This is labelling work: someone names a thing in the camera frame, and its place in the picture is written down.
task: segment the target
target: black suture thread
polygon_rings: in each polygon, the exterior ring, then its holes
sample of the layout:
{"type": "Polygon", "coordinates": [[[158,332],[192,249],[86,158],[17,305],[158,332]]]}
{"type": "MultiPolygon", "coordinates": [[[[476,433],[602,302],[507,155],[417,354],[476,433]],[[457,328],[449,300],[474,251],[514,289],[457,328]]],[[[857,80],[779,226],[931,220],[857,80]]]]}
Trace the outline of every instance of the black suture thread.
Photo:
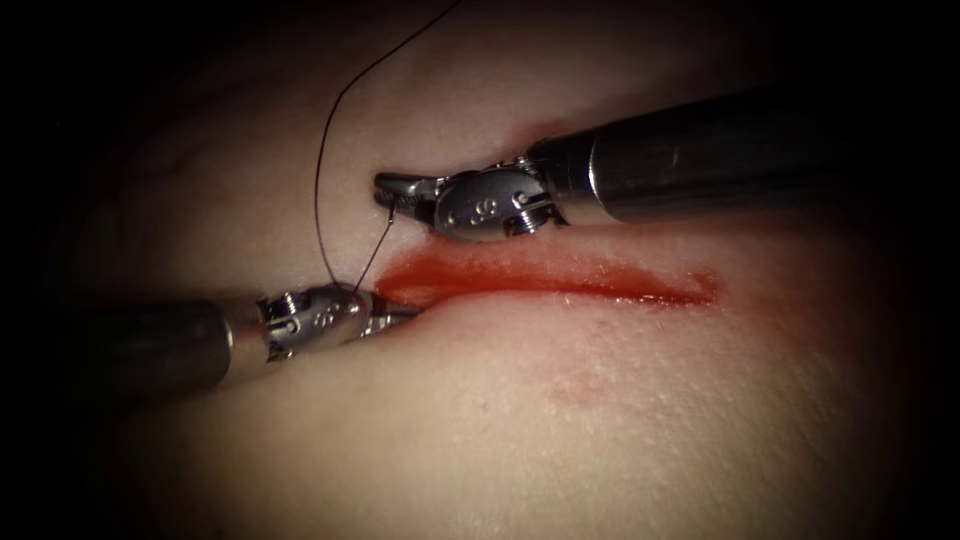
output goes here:
{"type": "Polygon", "coordinates": [[[350,293],[352,298],[357,294],[357,291],[360,290],[360,284],[363,283],[363,278],[367,277],[367,270],[370,269],[370,265],[373,264],[374,257],[377,256],[377,252],[380,251],[380,245],[383,244],[383,239],[387,237],[387,233],[390,231],[390,227],[393,226],[393,214],[397,210],[397,201],[394,201],[390,204],[390,215],[387,217],[387,226],[383,229],[383,234],[380,235],[380,241],[377,242],[377,247],[373,248],[373,253],[370,254],[370,260],[367,261],[367,266],[363,269],[363,273],[360,274],[360,279],[357,280],[357,286],[353,288],[353,292],[350,293]]]}
{"type": "MultiPolygon", "coordinates": [[[[327,268],[327,274],[330,276],[330,281],[334,283],[337,286],[337,288],[342,289],[343,287],[340,286],[340,283],[337,281],[337,278],[333,275],[333,268],[330,266],[330,259],[327,257],[327,250],[323,245],[323,236],[320,234],[320,164],[323,162],[323,148],[327,142],[327,133],[330,131],[330,122],[333,120],[333,114],[337,111],[337,106],[340,105],[340,100],[343,99],[343,95],[346,94],[347,90],[350,90],[350,88],[358,80],[360,80],[361,77],[366,75],[367,72],[369,72],[371,69],[376,67],[380,62],[383,62],[384,60],[389,58],[393,53],[403,48],[407,43],[410,43],[411,41],[413,41],[414,38],[424,33],[428,28],[436,24],[447,13],[450,13],[450,11],[452,11],[453,8],[457,7],[457,4],[459,4],[462,1],[463,0],[456,0],[455,2],[450,4],[450,6],[444,9],[439,15],[434,17],[430,22],[428,22],[422,28],[420,28],[419,30],[411,34],[409,37],[401,41],[400,44],[397,45],[396,47],[390,49],[390,51],[388,51],[387,54],[381,56],[374,63],[367,66],[349,83],[347,83],[347,86],[345,86],[343,90],[340,92],[340,94],[337,96],[336,101],[333,102],[333,107],[330,109],[330,114],[327,116],[327,123],[323,127],[323,136],[320,138],[320,151],[317,153],[317,170],[313,180],[313,219],[317,226],[317,243],[320,245],[320,256],[323,257],[323,265],[326,266],[327,268]]],[[[383,242],[383,238],[386,236],[387,231],[390,230],[390,225],[393,223],[393,207],[391,207],[391,210],[390,210],[390,221],[387,224],[387,229],[383,232],[383,235],[380,237],[380,242],[383,242]]],[[[380,248],[380,244],[378,243],[377,249],[373,251],[374,256],[376,256],[377,250],[379,248],[380,248]]],[[[367,263],[367,268],[370,268],[370,264],[372,262],[373,262],[373,259],[371,258],[370,261],[367,263]]]]}

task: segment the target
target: blood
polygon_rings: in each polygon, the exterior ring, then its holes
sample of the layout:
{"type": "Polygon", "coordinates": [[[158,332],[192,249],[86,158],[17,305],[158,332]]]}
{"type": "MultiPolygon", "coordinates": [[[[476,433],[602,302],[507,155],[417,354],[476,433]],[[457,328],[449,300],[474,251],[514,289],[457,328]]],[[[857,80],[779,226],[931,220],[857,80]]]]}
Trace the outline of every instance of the blood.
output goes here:
{"type": "Polygon", "coordinates": [[[376,291],[423,308],[493,291],[554,291],[689,306],[713,303],[720,288],[708,271],[687,272],[668,284],[646,269],[576,254],[557,242],[523,240],[533,238],[464,244],[434,237],[430,245],[395,257],[377,280],[376,291]]]}

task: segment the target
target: metal shaft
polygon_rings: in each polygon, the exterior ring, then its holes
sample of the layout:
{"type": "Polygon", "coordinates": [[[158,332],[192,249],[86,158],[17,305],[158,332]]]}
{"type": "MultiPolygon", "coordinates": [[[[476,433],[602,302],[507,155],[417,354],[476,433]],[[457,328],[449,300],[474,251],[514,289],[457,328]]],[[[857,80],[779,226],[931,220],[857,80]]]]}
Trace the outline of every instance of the metal shaft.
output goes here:
{"type": "Polygon", "coordinates": [[[254,299],[83,313],[65,327],[53,372],[67,403],[156,402],[274,369],[254,299]]]}
{"type": "Polygon", "coordinates": [[[753,90],[548,139],[527,156],[571,225],[767,208],[836,193],[875,161],[856,115],[824,103],[753,90]]]}

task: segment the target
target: skin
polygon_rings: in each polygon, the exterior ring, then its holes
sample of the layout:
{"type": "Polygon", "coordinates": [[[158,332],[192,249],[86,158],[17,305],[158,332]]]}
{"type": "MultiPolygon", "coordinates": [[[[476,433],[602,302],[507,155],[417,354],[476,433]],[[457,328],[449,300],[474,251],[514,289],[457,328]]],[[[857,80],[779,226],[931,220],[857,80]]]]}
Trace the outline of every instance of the skin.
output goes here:
{"type": "MultiPolygon", "coordinates": [[[[468,2],[346,95],[320,188],[337,278],[359,277],[382,232],[378,171],[488,165],[778,65],[746,12],[594,4],[468,2]]],[[[123,181],[75,214],[54,272],[65,290],[177,299],[328,282],[311,206],[323,121],[358,70],[444,5],[344,8],[335,32],[322,12],[285,13],[198,60],[133,120],[136,144],[101,160],[123,181]]],[[[722,292],[673,308],[455,298],[265,379],[96,424],[80,443],[90,481],[171,537],[878,532],[909,464],[912,387],[901,321],[876,294],[901,276],[863,222],[806,208],[517,241],[671,283],[707,268],[722,292]]],[[[427,243],[398,219],[367,283],[427,243]]]]}

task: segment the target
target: silver metal jaw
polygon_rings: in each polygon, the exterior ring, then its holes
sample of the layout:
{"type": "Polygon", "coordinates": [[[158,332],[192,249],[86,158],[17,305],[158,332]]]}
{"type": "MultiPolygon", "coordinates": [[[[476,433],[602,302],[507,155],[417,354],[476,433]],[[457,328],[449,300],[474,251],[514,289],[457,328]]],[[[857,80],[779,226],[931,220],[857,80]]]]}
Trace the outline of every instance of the silver metal jaw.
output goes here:
{"type": "Polygon", "coordinates": [[[259,304],[270,336],[270,359],[326,350],[372,336],[415,317],[420,310],[389,302],[371,291],[331,283],[287,292],[259,304]]]}
{"type": "Polygon", "coordinates": [[[382,173],[374,199],[459,240],[493,242],[556,218],[537,168],[524,156],[439,178],[382,173]]]}

